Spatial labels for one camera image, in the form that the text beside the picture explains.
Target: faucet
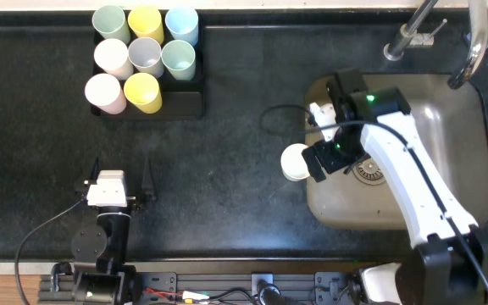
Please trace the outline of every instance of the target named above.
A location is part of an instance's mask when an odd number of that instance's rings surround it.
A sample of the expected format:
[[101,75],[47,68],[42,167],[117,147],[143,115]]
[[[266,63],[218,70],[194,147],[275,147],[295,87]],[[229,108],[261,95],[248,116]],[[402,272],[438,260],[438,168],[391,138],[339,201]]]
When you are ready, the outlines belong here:
[[[433,33],[421,34],[420,38],[417,29],[437,2],[438,0],[425,0],[417,11],[415,11],[415,14],[413,14],[408,23],[401,26],[395,36],[394,42],[388,43],[384,47],[383,51],[387,59],[392,61],[400,60],[407,47],[429,47],[434,43],[431,40],[434,39],[434,34],[446,23],[445,20]],[[481,59],[483,59],[485,50],[487,49],[488,19],[486,0],[468,0],[468,5],[472,39],[470,41],[468,57],[464,61],[463,66],[455,71],[447,81],[447,84],[452,89],[460,88],[469,80],[480,66]]]

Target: yellow cup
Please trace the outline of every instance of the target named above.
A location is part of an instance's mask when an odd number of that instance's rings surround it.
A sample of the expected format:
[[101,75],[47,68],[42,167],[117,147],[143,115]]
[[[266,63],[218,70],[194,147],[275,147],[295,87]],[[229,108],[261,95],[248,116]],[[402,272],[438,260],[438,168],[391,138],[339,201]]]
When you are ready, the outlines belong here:
[[129,13],[129,27],[138,37],[150,37],[163,43],[163,21],[161,13],[154,6],[140,6]]
[[158,80],[148,73],[133,74],[124,84],[124,94],[128,101],[143,113],[153,114],[162,105]]

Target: plastic cup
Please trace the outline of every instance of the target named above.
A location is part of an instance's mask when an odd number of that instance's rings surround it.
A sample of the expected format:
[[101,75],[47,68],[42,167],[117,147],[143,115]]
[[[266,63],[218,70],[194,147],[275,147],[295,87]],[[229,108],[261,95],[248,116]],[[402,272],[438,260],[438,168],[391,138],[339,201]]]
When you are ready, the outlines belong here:
[[145,114],[153,114],[161,108],[158,80],[148,73],[137,73],[131,76],[125,82],[124,94]]
[[165,24],[174,39],[195,46],[199,41],[199,16],[193,8],[172,8],[165,15]]
[[161,60],[177,80],[191,80],[195,75],[195,49],[188,42],[167,43],[161,52]]
[[129,60],[139,71],[155,78],[165,71],[161,62],[161,46],[150,37],[137,38],[129,45]]
[[119,114],[127,105],[119,81],[106,73],[94,75],[86,83],[84,94],[90,103],[107,114]]
[[153,6],[140,6],[129,13],[129,26],[137,37],[150,37],[163,43],[163,22],[161,13]]
[[284,176],[291,181],[299,181],[310,176],[302,151],[308,146],[297,143],[288,146],[281,154],[280,163]]
[[131,39],[124,11],[115,5],[106,5],[95,11],[91,23],[105,39],[115,38],[125,44]]
[[127,46],[118,39],[106,39],[95,48],[95,63],[105,72],[119,80],[127,80],[133,75],[133,65],[129,61]]

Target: light blue cup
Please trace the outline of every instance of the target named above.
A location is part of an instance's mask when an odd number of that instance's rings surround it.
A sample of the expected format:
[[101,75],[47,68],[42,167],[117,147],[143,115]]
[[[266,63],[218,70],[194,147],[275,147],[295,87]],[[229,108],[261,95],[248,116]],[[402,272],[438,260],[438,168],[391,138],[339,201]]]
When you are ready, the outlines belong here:
[[163,47],[161,60],[177,80],[191,80],[195,75],[195,49],[181,40],[169,42]]
[[172,8],[165,16],[165,24],[175,40],[189,42],[192,46],[199,41],[199,16],[193,8]]

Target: faucet handle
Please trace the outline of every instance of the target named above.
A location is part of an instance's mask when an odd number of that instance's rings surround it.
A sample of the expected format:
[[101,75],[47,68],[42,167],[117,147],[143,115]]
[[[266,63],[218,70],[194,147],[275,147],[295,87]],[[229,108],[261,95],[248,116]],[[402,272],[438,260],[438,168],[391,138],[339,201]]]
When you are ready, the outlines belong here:
[[447,23],[447,19],[442,20],[432,33],[417,33],[410,41],[408,47],[432,47],[434,45],[434,36]]

